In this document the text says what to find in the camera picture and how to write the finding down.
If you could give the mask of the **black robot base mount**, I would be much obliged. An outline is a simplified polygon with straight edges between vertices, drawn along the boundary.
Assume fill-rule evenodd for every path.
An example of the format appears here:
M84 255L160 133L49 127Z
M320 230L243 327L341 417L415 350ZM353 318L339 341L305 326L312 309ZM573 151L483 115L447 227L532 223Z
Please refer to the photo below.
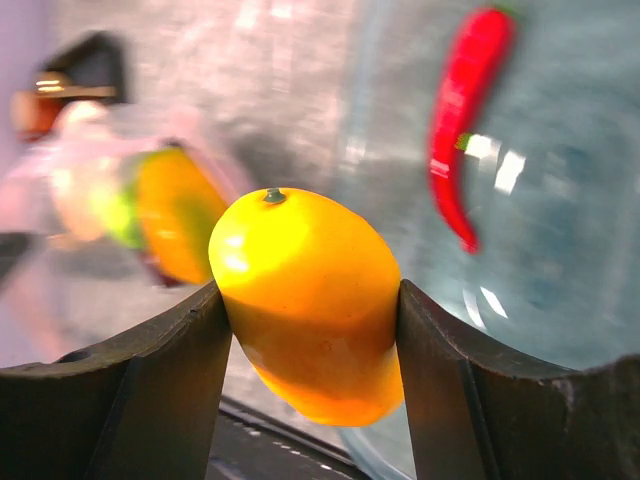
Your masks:
M224 396L205 477L366 480L368 475L344 450Z

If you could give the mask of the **yellow orange mango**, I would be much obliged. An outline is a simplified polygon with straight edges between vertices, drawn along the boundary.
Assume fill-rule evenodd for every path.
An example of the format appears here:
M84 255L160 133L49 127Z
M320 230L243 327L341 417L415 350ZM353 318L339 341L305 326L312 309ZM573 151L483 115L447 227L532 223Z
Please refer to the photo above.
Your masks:
M209 260L243 352L297 412L360 427L399 407L401 272L361 216L311 191L260 189L222 215Z

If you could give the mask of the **orange green mango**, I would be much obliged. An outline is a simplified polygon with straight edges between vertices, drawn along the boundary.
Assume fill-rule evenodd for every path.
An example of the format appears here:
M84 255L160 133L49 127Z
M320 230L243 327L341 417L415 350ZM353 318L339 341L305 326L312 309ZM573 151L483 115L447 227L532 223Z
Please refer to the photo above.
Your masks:
M124 157L115 185L94 201L111 237L139 252L166 285L211 280L209 238L228 205L180 147Z

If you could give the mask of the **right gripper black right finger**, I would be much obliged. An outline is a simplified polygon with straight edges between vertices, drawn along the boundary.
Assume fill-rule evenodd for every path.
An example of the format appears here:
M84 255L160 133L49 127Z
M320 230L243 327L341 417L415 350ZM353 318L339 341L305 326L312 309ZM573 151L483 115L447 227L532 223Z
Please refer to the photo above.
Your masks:
M575 371L455 318L410 281L397 349L421 479L635 479L639 359Z

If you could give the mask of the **clear zip top bag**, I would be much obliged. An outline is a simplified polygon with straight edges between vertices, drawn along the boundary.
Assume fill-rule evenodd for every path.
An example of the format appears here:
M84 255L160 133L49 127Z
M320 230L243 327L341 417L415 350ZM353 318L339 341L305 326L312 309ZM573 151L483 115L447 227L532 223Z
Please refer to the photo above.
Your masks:
M215 222L253 188L189 105L77 102L1 182L1 363L50 363L178 304L212 277Z

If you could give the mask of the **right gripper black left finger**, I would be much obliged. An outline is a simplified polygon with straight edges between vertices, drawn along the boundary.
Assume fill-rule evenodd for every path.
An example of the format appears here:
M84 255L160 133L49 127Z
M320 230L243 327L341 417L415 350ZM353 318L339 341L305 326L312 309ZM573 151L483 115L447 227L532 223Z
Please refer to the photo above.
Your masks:
M5 479L201 479L231 333L207 285L59 360L1 372Z

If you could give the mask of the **red chili pepper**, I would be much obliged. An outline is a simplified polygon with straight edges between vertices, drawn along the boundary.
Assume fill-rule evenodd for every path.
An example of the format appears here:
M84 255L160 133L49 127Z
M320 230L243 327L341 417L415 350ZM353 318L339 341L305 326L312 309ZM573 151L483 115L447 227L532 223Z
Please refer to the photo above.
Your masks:
M479 240L460 193L462 154L516 28L515 15L501 4L469 13L454 35L433 103L426 138L428 187L436 210L470 254L478 252Z

